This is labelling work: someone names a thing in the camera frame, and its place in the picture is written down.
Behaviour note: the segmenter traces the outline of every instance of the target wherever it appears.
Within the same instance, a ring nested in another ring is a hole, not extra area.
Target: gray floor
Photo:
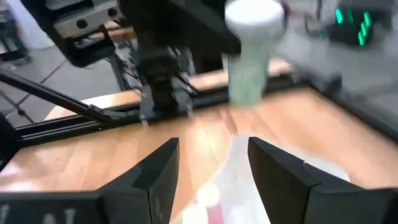
[[[313,1],[289,2],[296,9],[311,11],[315,8]],[[330,17],[333,12],[331,2],[333,0],[328,1],[329,4],[324,7],[323,19]],[[340,72],[347,91],[368,94],[365,100],[398,119],[398,87],[395,87],[398,84],[397,43],[398,28],[395,27],[394,32],[378,40],[369,49],[348,49],[327,40],[310,39],[303,32],[302,22],[295,21],[289,25],[289,30],[277,48],[277,54],[295,65],[310,68],[322,77]],[[119,91],[112,69],[104,60],[88,68],[76,68],[56,48],[33,51],[32,58],[32,63],[18,67],[14,72],[79,100]],[[375,93],[374,88],[382,92]],[[51,103],[5,84],[0,83],[0,89],[20,103],[34,121],[42,121],[54,107]],[[11,108],[0,98],[0,111]],[[14,126],[29,123],[16,111],[7,118]]]

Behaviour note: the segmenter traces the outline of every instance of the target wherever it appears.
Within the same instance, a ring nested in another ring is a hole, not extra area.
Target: wooden table
[[[271,70],[290,69],[272,61]],[[223,72],[192,78],[197,88],[225,83]],[[139,101],[128,91],[86,100],[101,107]],[[48,118],[71,114],[55,108]],[[172,216],[218,169],[237,134],[257,134],[328,159],[365,188],[398,187],[398,147],[313,90],[269,97],[251,108],[219,105],[143,127],[141,124],[23,149],[0,173],[0,189],[93,190],[131,168],[163,142],[180,138],[180,175]]]

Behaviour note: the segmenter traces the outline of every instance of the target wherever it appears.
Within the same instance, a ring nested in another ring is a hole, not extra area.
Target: black metal frame
[[[77,114],[15,128],[18,149],[15,152],[0,151],[0,156],[3,155],[4,157],[6,155],[6,158],[0,161],[0,170],[6,166],[19,149],[24,147],[117,128],[128,124],[162,121],[187,114],[187,111],[179,111],[158,114],[144,120],[143,117],[140,117],[140,103],[100,109],[93,105],[86,105],[6,70],[0,70],[0,82],[29,92],[32,95],[62,106]],[[388,114],[376,110],[366,102],[352,101],[353,97],[342,90],[340,76],[334,76],[329,80],[322,80],[314,74],[302,72],[271,77],[264,95],[303,86],[313,88],[352,115],[364,121],[370,127],[383,133],[391,140],[398,142],[398,123]],[[229,101],[228,86],[202,90],[196,94],[192,93],[190,97],[192,98],[193,110],[219,103],[227,103]]]

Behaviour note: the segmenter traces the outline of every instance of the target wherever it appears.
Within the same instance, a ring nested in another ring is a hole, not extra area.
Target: wooden surface
[[[203,84],[206,78],[193,82]],[[91,102],[118,105],[130,102],[130,96],[136,94],[106,96],[107,103],[100,98]],[[397,146],[313,90],[303,88],[268,96],[251,108],[219,105],[195,111],[192,119],[173,119],[148,128],[133,124],[23,149],[0,173],[0,189],[97,189],[166,140],[178,137],[175,218],[225,160],[237,134],[264,136],[280,147],[289,145],[328,159],[365,188],[398,187]]]

